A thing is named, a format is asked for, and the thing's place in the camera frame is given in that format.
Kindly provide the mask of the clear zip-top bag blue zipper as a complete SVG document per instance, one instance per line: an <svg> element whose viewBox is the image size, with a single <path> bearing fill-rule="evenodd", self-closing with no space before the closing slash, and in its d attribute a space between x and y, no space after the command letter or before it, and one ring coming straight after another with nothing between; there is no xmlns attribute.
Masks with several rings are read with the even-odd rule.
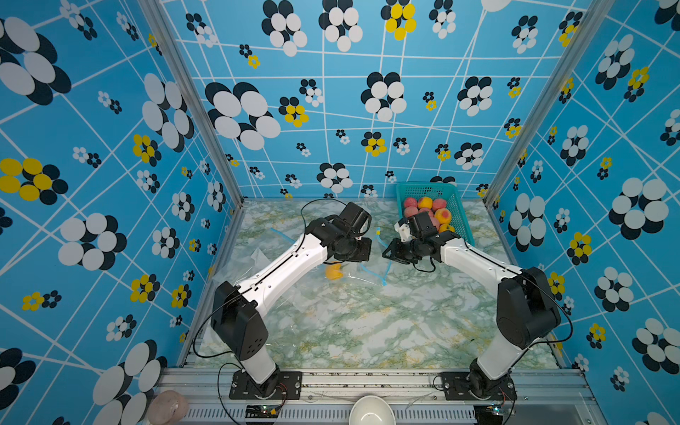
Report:
<svg viewBox="0 0 680 425"><path fill-rule="evenodd" d="M247 246L251 254L253 252L251 247L253 239L267 229L247 230L242 228L238 234L238 241L240 244ZM294 315L301 315L303 311L318 302L335 299L334 296L329 294L330 288L338 290L341 288L357 289L360 284L367 287L385 286L390 272L389 269L386 269L382 274L377 274L368 269L365 263L346 263L342 267L345 274L344 277L336 281L329 281L325 277L326 266L321 265L312 269L309 274L302 276L294 286L288 288L285 294L272 304L268 314L263 316L263 320L269 329L274 329L281 318L284 319L283 325L285 327L293 328Z"/></svg>

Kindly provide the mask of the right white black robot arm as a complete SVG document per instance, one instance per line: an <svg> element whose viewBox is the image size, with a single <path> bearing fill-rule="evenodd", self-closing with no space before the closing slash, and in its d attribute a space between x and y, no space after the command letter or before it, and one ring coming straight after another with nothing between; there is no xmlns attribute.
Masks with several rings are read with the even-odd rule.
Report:
<svg viewBox="0 0 680 425"><path fill-rule="evenodd" d="M454 267L481 283L496 298L497 330L489 346L469 367L465 378L452 385L478 400L517 400L512 368L532 347L561 324L561 309L550 292L545 273L536 268L508 265L469 245L452 232L391 241L382 256L405 265L419 261Z"/></svg>

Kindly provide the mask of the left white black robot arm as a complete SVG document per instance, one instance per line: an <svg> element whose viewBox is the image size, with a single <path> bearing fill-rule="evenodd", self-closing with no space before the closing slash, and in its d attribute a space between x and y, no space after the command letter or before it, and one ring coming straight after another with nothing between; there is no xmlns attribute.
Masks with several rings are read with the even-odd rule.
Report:
<svg viewBox="0 0 680 425"><path fill-rule="evenodd" d="M254 276L238 285L225 282L217 288L208 327L234 354L257 395L269 397L279 384L281 369L267 350L269 332L265 324L265 317L278 299L307 273L331 259L369 260L371 247L368 237L323 239L304 234Z"/></svg>

